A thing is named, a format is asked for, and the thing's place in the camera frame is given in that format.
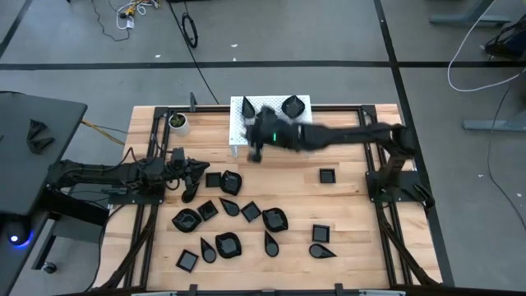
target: white pegboard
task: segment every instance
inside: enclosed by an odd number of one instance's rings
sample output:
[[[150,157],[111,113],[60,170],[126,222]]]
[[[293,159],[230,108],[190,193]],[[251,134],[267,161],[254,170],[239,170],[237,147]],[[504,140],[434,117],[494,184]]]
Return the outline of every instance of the white pegboard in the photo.
[[[281,111],[281,105],[283,102],[290,97],[290,95],[277,95],[277,96],[247,96],[256,113],[259,113],[263,105],[269,106],[275,110],[276,115],[279,118],[289,120],[290,119]],[[298,98],[305,104],[305,111],[296,119],[295,122],[300,123],[312,123],[312,111],[311,111],[311,97],[308,95],[298,95]],[[243,105],[242,96],[230,97],[230,133],[229,133],[229,144],[231,146],[248,145],[247,139],[243,137],[246,132],[245,118],[241,114]]]

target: black floor stripe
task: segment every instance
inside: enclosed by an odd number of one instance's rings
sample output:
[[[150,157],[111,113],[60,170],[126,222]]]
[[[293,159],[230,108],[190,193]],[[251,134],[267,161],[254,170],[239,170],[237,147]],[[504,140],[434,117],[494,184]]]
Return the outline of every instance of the black floor stripe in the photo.
[[[18,29],[18,26],[24,19],[25,13],[30,8],[31,3],[33,0],[25,0],[24,5],[18,12],[18,15],[16,16],[15,21],[11,24],[11,28],[9,28],[9,31],[7,32],[6,36],[3,38],[3,41],[0,43],[0,59],[2,59],[3,53],[6,52],[7,46],[9,46],[9,43],[11,43],[11,39],[13,39],[13,36],[16,33],[16,30]]]
[[[400,100],[400,107],[402,109],[402,113],[405,119],[405,124],[408,128],[410,128],[416,133],[417,131],[414,125],[413,115],[411,114],[411,109],[409,107],[408,96],[405,92],[404,81],[402,79],[402,74],[400,73],[399,63],[396,59],[395,49],[393,47],[393,42],[390,37],[384,9],[381,5],[381,0],[374,0],[374,3],[376,14],[378,15],[378,21],[380,23],[381,33],[384,38],[385,49],[387,50],[387,55],[389,56],[391,71],[393,72],[394,84],[396,86],[396,92],[398,93],[398,97]],[[426,185],[426,187],[431,188],[429,183],[429,177],[427,175],[426,165],[424,164],[424,159],[422,157],[420,143],[418,141],[418,138],[416,138],[415,140],[418,151],[414,159],[417,166],[418,174],[420,175],[421,182],[424,185]],[[442,281],[448,286],[454,286],[451,265],[449,258],[447,257],[447,251],[445,250],[444,238],[442,236],[440,222],[438,220],[435,207],[431,209],[431,214],[428,215],[427,218],[430,220],[430,228],[431,230],[433,230],[431,232],[431,236],[433,238],[436,256],[441,269]]]
[[[389,61],[247,61],[199,62],[201,69],[272,67],[391,68]],[[398,62],[399,68],[446,68],[449,62]],[[0,63],[0,71],[193,69],[193,62]],[[526,67],[526,62],[455,62],[455,68]]]

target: wooden table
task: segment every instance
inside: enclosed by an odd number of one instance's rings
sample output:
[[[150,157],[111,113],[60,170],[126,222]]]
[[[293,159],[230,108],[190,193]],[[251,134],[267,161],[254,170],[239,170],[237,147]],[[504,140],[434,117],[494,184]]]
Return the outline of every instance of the wooden table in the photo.
[[[124,150],[133,146],[138,157],[145,156],[154,108],[134,108]],[[380,122],[400,122],[395,104],[378,104],[376,110]],[[184,138],[171,133],[168,148],[182,146],[187,157],[209,161],[207,172],[238,172],[243,185],[239,195],[231,197],[218,187],[205,187],[203,182],[190,204],[181,201],[184,186],[176,192],[167,191],[157,217],[148,290],[188,290],[190,284],[198,284],[199,290],[333,289],[335,283],[342,283],[346,289],[389,287],[376,212],[367,197],[363,145],[331,146],[309,155],[266,147],[263,163],[250,164],[246,147],[240,149],[239,158],[230,155],[228,113],[186,115],[191,133]],[[358,125],[358,117],[350,112],[317,112],[313,113],[313,121],[333,127]],[[158,139],[163,126],[161,123]],[[335,169],[337,183],[321,184],[319,168]],[[235,201],[240,207],[254,201],[261,210],[281,208],[288,217],[289,229],[272,234],[279,243],[279,255],[270,258],[265,254],[262,218],[249,224],[242,215],[230,217],[224,213],[219,197]],[[171,219],[181,209],[195,210],[208,200],[219,210],[217,216],[190,234],[173,226]],[[424,210],[416,202],[399,202],[397,207],[408,250],[431,278],[441,281]],[[126,255],[135,213],[136,206],[128,205],[109,221],[95,286],[105,282]],[[313,224],[330,226],[330,243],[326,246],[337,257],[319,260],[309,255]],[[183,249],[201,256],[200,238],[215,245],[215,235],[228,231],[236,233],[242,242],[240,257],[227,260],[218,255],[213,264],[200,259],[191,274],[175,266]],[[402,283],[399,257],[392,245],[391,250],[397,279]],[[140,253],[133,284],[139,283],[142,258]]]

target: caster wheel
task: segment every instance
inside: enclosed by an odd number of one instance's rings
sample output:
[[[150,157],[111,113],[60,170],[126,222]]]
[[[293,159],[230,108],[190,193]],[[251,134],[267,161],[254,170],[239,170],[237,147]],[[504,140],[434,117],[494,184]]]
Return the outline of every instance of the caster wheel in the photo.
[[[45,262],[44,263],[44,266],[42,266],[42,268],[40,269],[42,271],[45,271],[49,274],[52,274],[54,273],[55,271],[57,271],[57,266],[54,265],[53,263],[51,262]]]

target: small white container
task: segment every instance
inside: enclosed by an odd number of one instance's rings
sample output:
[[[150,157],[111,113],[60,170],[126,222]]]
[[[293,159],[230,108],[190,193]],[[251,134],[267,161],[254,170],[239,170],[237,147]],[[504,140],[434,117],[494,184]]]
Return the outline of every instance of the small white container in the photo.
[[[175,132],[176,135],[186,136],[190,132],[190,123],[188,122],[188,118],[185,114],[182,114],[182,113],[177,113],[177,115],[184,117],[184,124],[181,127],[173,127],[171,123],[172,118],[173,118],[173,115],[172,115],[170,116],[170,119],[168,120],[168,125],[170,126],[170,128],[172,128],[172,130]]]

